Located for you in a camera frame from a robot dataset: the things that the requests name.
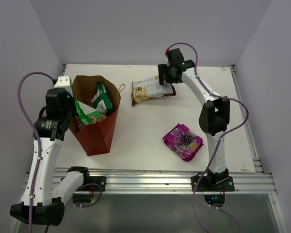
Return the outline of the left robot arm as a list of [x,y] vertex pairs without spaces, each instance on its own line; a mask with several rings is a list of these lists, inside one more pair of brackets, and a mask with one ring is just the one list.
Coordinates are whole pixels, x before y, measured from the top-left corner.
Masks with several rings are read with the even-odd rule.
[[19,204],[11,206],[10,215],[35,225],[58,226],[64,217],[65,205],[79,190],[87,190],[91,178],[86,167],[73,166],[64,179],[52,187],[55,164],[71,118],[76,116],[75,101],[64,88],[46,93],[46,106],[34,124],[34,151],[29,179]]

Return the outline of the dark green snack bag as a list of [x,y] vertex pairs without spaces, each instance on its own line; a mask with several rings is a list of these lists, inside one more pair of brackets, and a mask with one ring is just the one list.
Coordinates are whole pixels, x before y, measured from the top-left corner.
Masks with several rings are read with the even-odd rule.
[[97,93],[92,98],[91,103],[100,114],[106,117],[114,112],[112,102],[103,83],[97,82]]

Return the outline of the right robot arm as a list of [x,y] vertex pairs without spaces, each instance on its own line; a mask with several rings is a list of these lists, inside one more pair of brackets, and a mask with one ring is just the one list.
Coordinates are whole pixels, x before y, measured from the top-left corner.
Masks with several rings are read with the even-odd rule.
[[160,84],[184,83],[202,105],[198,122],[207,137],[209,164],[206,168],[207,175],[200,184],[218,191],[229,178],[222,135],[230,121],[230,102],[219,97],[204,81],[192,60],[184,60],[180,49],[167,49],[165,55],[168,63],[158,65]]

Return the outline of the purple candy bag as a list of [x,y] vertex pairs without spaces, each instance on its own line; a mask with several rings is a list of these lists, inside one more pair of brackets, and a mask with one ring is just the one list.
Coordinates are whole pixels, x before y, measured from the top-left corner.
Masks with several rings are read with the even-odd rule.
[[171,151],[175,152],[185,162],[194,159],[204,145],[203,139],[192,133],[184,124],[177,124],[162,140]]

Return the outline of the green white chips bag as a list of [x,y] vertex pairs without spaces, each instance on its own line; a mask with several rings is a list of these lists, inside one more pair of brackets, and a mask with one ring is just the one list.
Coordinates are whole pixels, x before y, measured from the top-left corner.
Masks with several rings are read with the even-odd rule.
[[78,100],[75,100],[75,106],[78,113],[76,120],[81,128],[86,125],[98,123],[102,120],[101,114],[95,108]]

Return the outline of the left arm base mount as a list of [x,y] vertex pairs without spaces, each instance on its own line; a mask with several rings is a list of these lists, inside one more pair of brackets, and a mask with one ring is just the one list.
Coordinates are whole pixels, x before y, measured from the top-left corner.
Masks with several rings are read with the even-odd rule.
[[[102,192],[105,191],[105,186],[106,186],[106,177],[105,176],[90,176],[90,179],[89,179],[89,183],[95,183],[97,184],[98,186],[100,186]],[[84,187],[83,188],[84,191],[89,191],[91,194],[94,194],[94,193],[98,193],[100,192],[100,189],[99,187],[96,187],[95,185],[90,185],[90,186],[87,186],[87,187]]]

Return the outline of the brown yellow chips bag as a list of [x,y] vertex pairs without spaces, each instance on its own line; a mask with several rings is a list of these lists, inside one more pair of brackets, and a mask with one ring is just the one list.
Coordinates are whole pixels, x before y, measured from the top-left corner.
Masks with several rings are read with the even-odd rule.
[[143,81],[133,81],[131,88],[132,106],[151,98],[172,97],[176,95],[176,90],[173,85],[166,81],[160,84],[158,76]]

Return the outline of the red brown paper bag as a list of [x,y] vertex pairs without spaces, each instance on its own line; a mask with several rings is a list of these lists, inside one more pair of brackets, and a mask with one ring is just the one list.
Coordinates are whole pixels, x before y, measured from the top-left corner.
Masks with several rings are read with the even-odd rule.
[[70,131],[78,140],[87,156],[110,152],[121,101],[119,88],[100,75],[76,76],[72,84],[72,92],[75,100],[90,105],[92,98],[97,93],[97,83],[105,85],[115,111],[101,122],[85,126],[78,126],[76,118],[73,118],[69,126]]

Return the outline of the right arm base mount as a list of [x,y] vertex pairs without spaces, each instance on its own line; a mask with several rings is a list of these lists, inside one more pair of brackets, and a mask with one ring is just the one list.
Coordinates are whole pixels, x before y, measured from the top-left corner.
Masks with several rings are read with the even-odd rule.
[[233,192],[235,191],[234,181],[231,176],[226,179],[218,180],[215,175],[201,176],[201,173],[191,177],[191,186],[194,191],[198,180],[201,178],[197,185],[196,192]]

